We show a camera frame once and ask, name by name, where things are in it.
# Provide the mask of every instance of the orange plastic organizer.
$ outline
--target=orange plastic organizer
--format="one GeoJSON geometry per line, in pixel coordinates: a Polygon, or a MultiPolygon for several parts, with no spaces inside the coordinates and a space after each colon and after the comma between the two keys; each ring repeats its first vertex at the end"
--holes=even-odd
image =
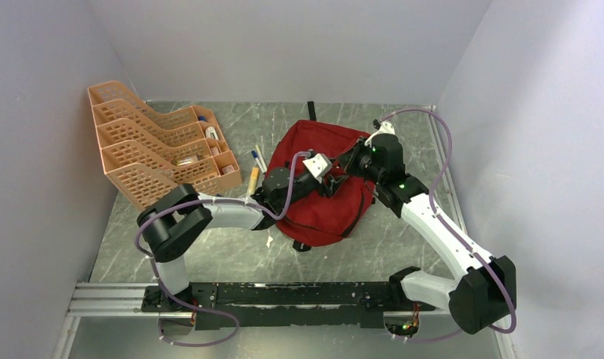
{"type": "Polygon", "coordinates": [[[103,172],[139,209],[183,183],[206,194],[242,184],[236,158],[211,110],[193,105],[160,114],[117,81],[89,87],[88,97],[103,172]],[[217,140],[205,137],[209,127],[217,140]],[[198,160],[176,165],[193,156],[198,160]],[[224,174],[229,166],[233,170],[224,174]]]}

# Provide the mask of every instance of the marble floor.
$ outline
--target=marble floor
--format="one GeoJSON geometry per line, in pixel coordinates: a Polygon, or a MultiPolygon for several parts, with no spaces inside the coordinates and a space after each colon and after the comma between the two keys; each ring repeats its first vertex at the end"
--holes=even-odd
{"type": "MultiPolygon", "coordinates": [[[[199,102],[216,114],[231,150],[236,155],[244,183],[224,196],[245,194],[254,165],[250,151],[262,148],[268,163],[271,152],[291,125],[308,119],[305,103],[199,102]]],[[[151,102],[168,112],[190,102],[151,102]]],[[[404,105],[316,104],[317,119],[326,123],[373,132],[372,119],[404,105]]],[[[394,121],[404,148],[408,172],[431,184],[440,171],[440,157],[430,119],[425,114],[404,114],[394,121]]],[[[452,218],[457,208],[446,186],[436,189],[443,210],[452,218]]],[[[132,244],[138,210],[118,195],[103,238],[92,282],[151,282],[149,262],[132,244]]],[[[203,233],[186,253],[190,279],[203,282],[296,282],[387,280],[398,270],[418,266],[451,277],[439,255],[414,230],[380,203],[372,205],[351,234],[334,245],[298,253],[277,227],[264,231],[215,229],[203,233]]]]}

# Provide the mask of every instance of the pen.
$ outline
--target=pen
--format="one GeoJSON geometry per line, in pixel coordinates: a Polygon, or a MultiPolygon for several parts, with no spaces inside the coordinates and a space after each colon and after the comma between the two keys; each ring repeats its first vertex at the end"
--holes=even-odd
{"type": "Polygon", "coordinates": [[[266,168],[262,167],[262,162],[260,162],[260,159],[257,157],[257,153],[254,150],[251,150],[251,154],[253,155],[253,158],[255,159],[255,163],[260,168],[260,171],[262,171],[262,173],[265,174],[266,168]]]}
{"type": "Polygon", "coordinates": [[[257,157],[260,159],[262,163],[262,168],[266,171],[266,163],[264,163],[264,157],[262,157],[262,151],[260,151],[260,146],[255,145],[255,152],[257,152],[257,157]]]}

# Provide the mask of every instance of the marker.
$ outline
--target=marker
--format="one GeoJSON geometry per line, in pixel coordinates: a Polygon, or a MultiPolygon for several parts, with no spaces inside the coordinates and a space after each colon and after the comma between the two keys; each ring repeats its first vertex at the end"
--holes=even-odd
{"type": "Polygon", "coordinates": [[[257,167],[253,167],[251,170],[251,178],[248,180],[248,186],[246,188],[246,197],[251,196],[255,193],[255,187],[257,187],[257,176],[260,175],[260,171],[257,167]]]}
{"type": "Polygon", "coordinates": [[[264,170],[266,170],[267,167],[266,167],[266,163],[264,163],[264,157],[262,157],[262,151],[260,151],[260,146],[255,145],[255,152],[257,152],[257,157],[260,159],[260,163],[262,163],[262,168],[264,168],[264,170]]]}
{"type": "Polygon", "coordinates": [[[266,168],[262,167],[262,162],[260,162],[260,159],[257,157],[257,153],[253,150],[251,150],[251,154],[253,155],[253,158],[255,159],[255,163],[257,163],[257,166],[260,168],[260,171],[262,171],[263,174],[266,173],[266,168]]]}

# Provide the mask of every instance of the black strap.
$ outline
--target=black strap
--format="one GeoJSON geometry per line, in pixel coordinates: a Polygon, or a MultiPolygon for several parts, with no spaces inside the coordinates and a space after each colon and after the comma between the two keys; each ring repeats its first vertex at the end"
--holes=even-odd
{"type": "Polygon", "coordinates": [[[308,252],[312,247],[310,245],[305,245],[304,243],[294,241],[293,248],[298,252],[308,252]]]}
{"type": "Polygon", "coordinates": [[[365,196],[362,193],[362,199],[361,199],[361,202],[359,202],[359,210],[357,211],[357,216],[355,217],[355,220],[350,224],[350,226],[348,226],[348,228],[346,228],[345,231],[340,235],[340,237],[344,237],[344,238],[348,237],[350,235],[350,232],[352,232],[355,229],[357,222],[359,222],[359,219],[362,216],[364,203],[365,203],[365,196]]]}
{"type": "Polygon", "coordinates": [[[317,114],[315,114],[315,101],[308,101],[308,118],[311,121],[317,121],[317,114]]]}

